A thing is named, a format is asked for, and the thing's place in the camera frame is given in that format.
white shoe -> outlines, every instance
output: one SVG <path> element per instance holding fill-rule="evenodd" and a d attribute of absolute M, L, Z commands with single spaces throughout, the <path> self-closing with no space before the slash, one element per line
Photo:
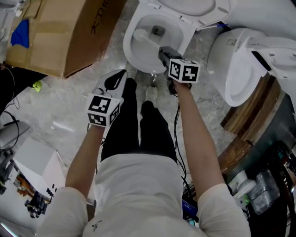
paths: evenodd
<path fill-rule="evenodd" d="M 158 92 L 156 87 L 148 87 L 146 90 L 146 98 L 145 101 L 149 100 L 153 103 L 154 106 L 156 106 L 156 98 L 157 98 Z"/>

toilet brush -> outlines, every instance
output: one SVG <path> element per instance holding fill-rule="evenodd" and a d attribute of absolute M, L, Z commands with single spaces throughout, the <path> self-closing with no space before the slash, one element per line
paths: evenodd
<path fill-rule="evenodd" d="M 146 40 L 150 44 L 154 45 L 154 47 L 156 47 L 157 49 L 159 49 L 160 46 L 156 42 L 154 42 L 153 40 L 149 39 L 147 37 L 147 35 L 148 35 L 148 32 L 145 29 L 139 28 L 139 29 L 136 29 L 134 31 L 133 37 L 138 42 L 141 42 L 143 40 Z"/>

black pants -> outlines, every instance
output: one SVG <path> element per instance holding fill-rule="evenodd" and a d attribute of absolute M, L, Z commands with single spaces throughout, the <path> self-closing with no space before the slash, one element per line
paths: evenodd
<path fill-rule="evenodd" d="M 123 92 L 124 103 L 107 134 L 101 161 L 113 155 L 141 153 L 167 156 L 177 162 L 168 124 L 151 101 L 142 105 L 139 144 L 136 87 L 134 79 L 128 78 Z"/>

sleeve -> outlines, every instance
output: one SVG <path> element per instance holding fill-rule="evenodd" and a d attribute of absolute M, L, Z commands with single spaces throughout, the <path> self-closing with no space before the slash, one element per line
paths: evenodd
<path fill-rule="evenodd" d="M 250 237 L 243 211 L 235 203 L 226 184 L 218 184 L 198 200 L 199 228 L 209 237 Z"/>
<path fill-rule="evenodd" d="M 86 199 L 78 190 L 62 187 L 49 204 L 45 219 L 37 230 L 38 237 L 82 236 L 88 223 Z"/>

white toilet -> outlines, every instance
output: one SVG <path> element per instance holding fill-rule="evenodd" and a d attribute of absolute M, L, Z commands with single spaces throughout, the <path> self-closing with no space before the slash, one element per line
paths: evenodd
<path fill-rule="evenodd" d="M 296 81 L 296 41 L 246 28 L 228 31 L 211 48 L 208 72 L 225 101 L 239 106 L 267 72 L 280 85 L 283 80 Z"/>
<path fill-rule="evenodd" d="M 139 0 L 123 40 L 131 65 L 150 74 L 163 73 L 157 47 L 133 38 L 135 29 L 145 29 L 159 46 L 171 46 L 184 54 L 194 32 L 226 18 L 236 0 Z"/>

